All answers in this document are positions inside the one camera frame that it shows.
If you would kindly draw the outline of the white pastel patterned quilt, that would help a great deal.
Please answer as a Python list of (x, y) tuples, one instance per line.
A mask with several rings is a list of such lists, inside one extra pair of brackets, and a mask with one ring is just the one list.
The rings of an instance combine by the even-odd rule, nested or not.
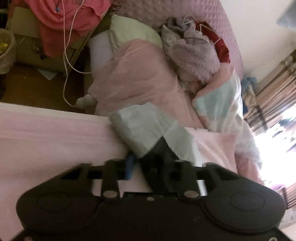
[(209, 83), (199, 90), (192, 105), (207, 132), (193, 131), (203, 161), (262, 184), (259, 149), (243, 118), (241, 83), (234, 68), (221, 64)]

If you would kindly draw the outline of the red cloth on box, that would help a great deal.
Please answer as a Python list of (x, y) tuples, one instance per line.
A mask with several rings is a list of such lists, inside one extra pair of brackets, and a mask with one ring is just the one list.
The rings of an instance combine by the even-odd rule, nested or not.
[(45, 55), (60, 57), (64, 45), (87, 35), (100, 23), (112, 1), (11, 1), (15, 7), (29, 8), (38, 19), (39, 34)]

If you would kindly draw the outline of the white pillow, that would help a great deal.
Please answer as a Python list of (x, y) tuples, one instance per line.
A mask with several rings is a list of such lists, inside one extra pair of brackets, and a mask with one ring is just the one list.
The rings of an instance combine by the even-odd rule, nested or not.
[(91, 72), (95, 72), (106, 66), (113, 56), (109, 30), (103, 31), (95, 37), (91, 37), (88, 46), (90, 49)]

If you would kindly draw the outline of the pink duvet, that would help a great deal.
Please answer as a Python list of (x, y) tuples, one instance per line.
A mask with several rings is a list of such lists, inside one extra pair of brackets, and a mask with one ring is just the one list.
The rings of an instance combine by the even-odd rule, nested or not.
[(144, 40), (121, 45), (93, 73), (88, 92), (97, 101), (96, 115), (150, 102), (184, 127), (204, 128), (163, 49)]

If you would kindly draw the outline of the waste bin with bag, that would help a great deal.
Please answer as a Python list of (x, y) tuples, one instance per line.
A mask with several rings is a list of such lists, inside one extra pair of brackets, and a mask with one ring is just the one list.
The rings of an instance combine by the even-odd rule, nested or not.
[(1, 75), (9, 73), (16, 60), (17, 43), (11, 31), (1, 29)]

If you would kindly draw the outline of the pink cartoon bed sheet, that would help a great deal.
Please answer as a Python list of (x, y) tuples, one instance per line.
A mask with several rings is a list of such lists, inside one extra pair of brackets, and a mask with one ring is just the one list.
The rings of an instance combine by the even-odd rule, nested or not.
[[(186, 129), (192, 136), (207, 132)], [(127, 153), (109, 118), (2, 103), (1, 238), (21, 230), (16, 202), (25, 191), (78, 164), (101, 165)]]

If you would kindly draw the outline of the pile of clothes in corner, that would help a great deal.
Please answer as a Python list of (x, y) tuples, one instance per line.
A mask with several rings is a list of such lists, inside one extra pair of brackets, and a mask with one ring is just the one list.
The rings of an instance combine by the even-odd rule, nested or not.
[(241, 80), (241, 96), (243, 101), (243, 115), (249, 114), (256, 106), (255, 90), (257, 80), (255, 77), (245, 77)]

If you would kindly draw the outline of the lilac fluffy garment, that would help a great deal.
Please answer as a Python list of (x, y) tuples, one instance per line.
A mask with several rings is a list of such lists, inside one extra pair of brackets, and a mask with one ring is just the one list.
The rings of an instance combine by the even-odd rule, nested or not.
[(220, 69), (220, 60), (209, 38), (195, 29), (193, 20), (169, 17), (161, 38), (180, 80), (207, 84)]

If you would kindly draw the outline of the dark wall picture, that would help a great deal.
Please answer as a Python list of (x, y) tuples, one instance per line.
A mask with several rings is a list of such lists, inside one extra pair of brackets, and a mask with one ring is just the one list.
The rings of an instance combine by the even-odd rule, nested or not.
[(291, 31), (296, 31), (296, 2), (287, 8), (287, 10), (278, 19), (277, 24), (281, 27), (285, 27)]

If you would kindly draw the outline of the dark red garment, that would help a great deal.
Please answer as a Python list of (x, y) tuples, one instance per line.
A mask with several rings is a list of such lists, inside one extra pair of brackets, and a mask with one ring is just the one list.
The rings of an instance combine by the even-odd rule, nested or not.
[(211, 28), (207, 22), (195, 22), (196, 30), (201, 32), (203, 35), (209, 38), (210, 42), (213, 44), (216, 50), (218, 59), (221, 63), (230, 63), (229, 49), (226, 46), (222, 36), (218, 35), (216, 31)]

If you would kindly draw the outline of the cardboard box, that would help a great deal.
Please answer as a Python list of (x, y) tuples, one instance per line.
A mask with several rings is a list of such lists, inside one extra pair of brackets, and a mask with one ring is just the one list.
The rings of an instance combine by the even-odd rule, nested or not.
[(62, 56), (50, 58), (44, 55), (38, 20), (30, 9), (17, 6), (8, 19), (6, 29), (13, 32), (18, 43), (17, 62), (65, 73)]

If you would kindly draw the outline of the pink quilted headboard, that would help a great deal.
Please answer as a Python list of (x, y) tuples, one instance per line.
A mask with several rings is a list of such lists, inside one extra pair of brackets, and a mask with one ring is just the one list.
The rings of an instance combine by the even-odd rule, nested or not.
[(220, 1), (125, 1), (116, 12), (119, 16), (138, 20), (154, 29), (171, 16), (184, 22), (207, 22), (222, 37), (229, 50), (231, 65), (243, 77), (243, 61), (233, 29)]

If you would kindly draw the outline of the grey sock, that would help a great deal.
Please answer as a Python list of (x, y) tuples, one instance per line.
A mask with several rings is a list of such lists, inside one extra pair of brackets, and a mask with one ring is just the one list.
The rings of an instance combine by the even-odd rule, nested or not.
[(97, 100), (91, 94), (86, 94), (85, 96), (77, 99), (75, 107), (79, 109), (85, 109), (90, 106), (95, 106), (96, 104)]

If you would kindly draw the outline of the grey jacket with black lining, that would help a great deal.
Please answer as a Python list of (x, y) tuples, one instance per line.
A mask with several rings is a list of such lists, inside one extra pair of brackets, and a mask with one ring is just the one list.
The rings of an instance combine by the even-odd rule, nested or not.
[(133, 105), (112, 113), (109, 120), (123, 140), (138, 158), (148, 154), (164, 139), (173, 153), (193, 166), (201, 167), (202, 158), (194, 137), (186, 128), (148, 102)]

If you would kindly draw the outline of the left striped curtain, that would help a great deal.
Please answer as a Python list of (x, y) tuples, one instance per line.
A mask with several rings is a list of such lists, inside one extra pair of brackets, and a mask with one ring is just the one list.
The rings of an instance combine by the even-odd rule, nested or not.
[(257, 86), (256, 106), (247, 115), (255, 135), (266, 132), (280, 116), (295, 106), (295, 51), (291, 52)]

